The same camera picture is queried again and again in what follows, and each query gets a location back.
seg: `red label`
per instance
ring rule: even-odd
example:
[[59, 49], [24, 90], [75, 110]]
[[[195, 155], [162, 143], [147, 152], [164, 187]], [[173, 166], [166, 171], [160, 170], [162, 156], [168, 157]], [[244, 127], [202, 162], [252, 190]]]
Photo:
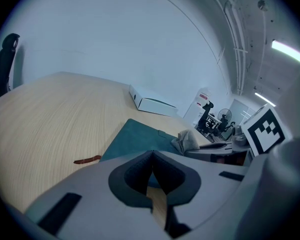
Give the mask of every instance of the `red label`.
[[200, 96], [201, 98], [204, 98], [205, 100], [208, 99], [208, 97], [206, 97], [206, 96], [204, 96], [204, 95], [202, 95], [202, 94], [200, 94], [199, 96]]

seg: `small brown object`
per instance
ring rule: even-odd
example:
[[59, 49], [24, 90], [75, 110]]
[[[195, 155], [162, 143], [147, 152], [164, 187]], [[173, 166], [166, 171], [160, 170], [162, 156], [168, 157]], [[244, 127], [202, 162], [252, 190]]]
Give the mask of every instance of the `small brown object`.
[[81, 160], [76, 160], [73, 163], [77, 164], [77, 165], [82, 165], [82, 164], [86, 164], [86, 163], [90, 163], [96, 160], [100, 160], [101, 159], [101, 155], [95, 155], [94, 157], [90, 157], [90, 158], [86, 158], [86, 159], [81, 159]]

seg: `white wall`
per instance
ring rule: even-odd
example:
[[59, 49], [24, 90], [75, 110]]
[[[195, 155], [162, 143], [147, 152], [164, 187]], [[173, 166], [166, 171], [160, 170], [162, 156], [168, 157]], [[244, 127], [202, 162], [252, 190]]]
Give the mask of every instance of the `white wall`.
[[23, 0], [0, 32], [0, 49], [7, 34], [20, 35], [10, 85], [59, 71], [138, 83], [173, 101], [180, 116], [208, 87], [219, 111], [229, 102], [229, 72], [236, 69], [233, 47], [217, 65], [231, 37], [209, 2]]

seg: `black chair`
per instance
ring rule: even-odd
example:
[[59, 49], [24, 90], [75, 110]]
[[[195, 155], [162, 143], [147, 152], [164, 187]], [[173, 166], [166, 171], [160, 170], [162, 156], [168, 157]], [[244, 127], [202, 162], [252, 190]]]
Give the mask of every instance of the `black chair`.
[[5, 37], [0, 51], [0, 97], [9, 89], [9, 74], [16, 54], [20, 35], [11, 33]]

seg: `pipe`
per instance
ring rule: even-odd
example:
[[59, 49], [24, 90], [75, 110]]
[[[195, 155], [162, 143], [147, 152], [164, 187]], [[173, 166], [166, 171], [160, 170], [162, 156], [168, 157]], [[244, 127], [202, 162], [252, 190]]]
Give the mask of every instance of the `pipe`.
[[[236, 39], [237, 39], [237, 35], [234, 35], [234, 31], [233, 31], [233, 28], [232, 26], [230, 25], [230, 22], [229, 22], [229, 19], [227, 17], [227, 14], [226, 12], [224, 11], [223, 9], [223, 6], [221, 5], [220, 3], [220, 0], [215, 0], [217, 2], [217, 4], [220, 6], [221, 10], [223, 11], [224, 13], [224, 16], [225, 16], [225, 19], [226, 19], [226, 22], [228, 23], [228, 27], [230, 29], [230, 32], [231, 32], [231, 37], [232, 37], [232, 41], [233, 41], [233, 44], [234, 46], [237, 48], [237, 42], [236, 42]], [[234, 54], [235, 54], [235, 63], [236, 63], [236, 75], [239, 76], [239, 63], [238, 63], [238, 51], [234, 51]], [[236, 88], [237, 88], [237, 94], [238, 94], [238, 88], [239, 88], [239, 77], [236, 78]]]
[[242, 49], [238, 49], [238, 48], [233, 48], [233, 49], [235, 49], [235, 50], [237, 50], [237, 51], [240, 51], [240, 52], [244, 52], [244, 53], [248, 53], [248, 51], [247, 50], [242, 50]]
[[264, 64], [264, 59], [265, 59], [265, 49], [266, 49], [266, 39], [267, 39], [267, 29], [266, 29], [266, 15], [265, 12], [262, 11], [262, 19], [263, 19], [263, 46], [262, 46], [262, 56], [261, 56], [261, 63], [260, 63], [260, 68], [259, 68], [259, 72], [258, 72], [258, 76], [256, 78], [256, 85], [259, 83], [259, 79], [260, 79], [260, 73], [261, 73], [261, 69], [262, 66]]
[[[230, 11], [229, 11], [229, 8], [225, 8], [225, 12], [227, 15], [230, 15]], [[228, 17], [228, 20], [229, 20], [229, 23], [231, 26], [235, 26], [233, 20], [231, 17]], [[238, 39], [238, 36], [237, 36], [237, 32], [236, 32], [236, 29], [235, 28], [232, 28], [232, 31], [233, 31], [233, 35], [234, 35], [234, 40], [235, 40], [235, 48], [239, 47], [239, 39]], [[240, 52], [238, 50], [235, 50], [237, 52], [237, 58], [238, 58], [238, 86], [237, 86], [237, 89], [238, 91], [240, 92], [240, 86], [241, 86], [241, 72], [242, 72], [242, 62], [241, 62], [241, 56], [240, 56]]]
[[[234, 0], [229, 0], [229, 1], [230, 1], [231, 5], [232, 5], [231, 6], [232, 13], [233, 13], [234, 19], [236, 21], [236, 24], [237, 24], [237, 27], [238, 27], [238, 30], [239, 30], [239, 35], [240, 35], [240, 39], [241, 39], [242, 49], [246, 50], [246, 44], [245, 44], [245, 39], [244, 39], [244, 32], [243, 32], [243, 29], [242, 29], [242, 26], [241, 26], [241, 21], [240, 21], [240, 18], [239, 18], [237, 10], [233, 6], [233, 5], [235, 5], [235, 1]], [[243, 89], [244, 89], [244, 86], [245, 86], [245, 77], [246, 77], [246, 54], [243, 53], [242, 56], [243, 56], [243, 70], [242, 70], [240, 95], [242, 95], [242, 92], [243, 92]]]

